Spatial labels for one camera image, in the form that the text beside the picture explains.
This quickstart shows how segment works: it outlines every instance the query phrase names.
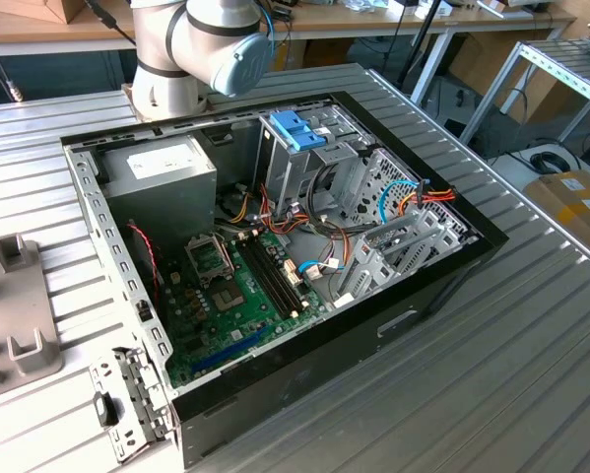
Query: blue plastic clip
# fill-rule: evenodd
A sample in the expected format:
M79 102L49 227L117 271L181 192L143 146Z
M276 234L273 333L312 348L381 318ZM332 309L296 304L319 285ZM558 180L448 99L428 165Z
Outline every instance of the blue plastic clip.
M271 123L297 151L318 148L327 143L324 137L312 131L307 121L291 110L271 114Z

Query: ram slot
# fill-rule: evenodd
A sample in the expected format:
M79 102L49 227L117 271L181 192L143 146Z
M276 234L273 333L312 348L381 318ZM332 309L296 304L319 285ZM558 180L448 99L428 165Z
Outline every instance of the ram slot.
M246 241L238 248L262 290L269 297L281 318L289 318L294 310L303 310L298 294L256 239Z

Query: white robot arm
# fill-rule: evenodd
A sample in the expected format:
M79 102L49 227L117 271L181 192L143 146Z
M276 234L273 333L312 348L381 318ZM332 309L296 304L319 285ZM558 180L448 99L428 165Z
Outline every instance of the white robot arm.
M138 67L132 99L149 119L201 111L197 80L229 97L250 91L271 50L253 0L133 0Z

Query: metal workbench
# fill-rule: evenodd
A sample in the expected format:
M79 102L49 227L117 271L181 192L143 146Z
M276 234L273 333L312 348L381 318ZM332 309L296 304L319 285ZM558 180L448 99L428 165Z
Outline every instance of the metal workbench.
M445 309L217 450L195 471L590 471L590 255L407 99L357 65L269 74L219 109L346 90L510 240ZM130 345L60 135L135 121L121 93L0 106L0 235L39 242L65 367L0 396L0 472L111 471L87 373ZM178 471L169 443L130 472Z
M500 89L521 59L526 59L530 64L502 105L500 109L502 113L508 113L518 98L517 91L526 89L531 76L538 68L551 74L588 100L581 111L574 116L561 132L558 137L560 141L564 141L590 111L590 49L587 41L563 39L518 42L511 50L509 57L493 79L492 85L463 130L459 138L461 143L469 143L478 131L479 126L490 112L490 107Z

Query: motherboard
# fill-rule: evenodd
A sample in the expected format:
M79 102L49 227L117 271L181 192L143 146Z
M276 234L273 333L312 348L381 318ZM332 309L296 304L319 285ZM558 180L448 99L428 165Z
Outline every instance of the motherboard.
M305 282L294 286L288 281L288 260L272 234L231 241L208 236L190 242L161 269L160 304L174 347L167 363L172 386L323 315L327 307Z

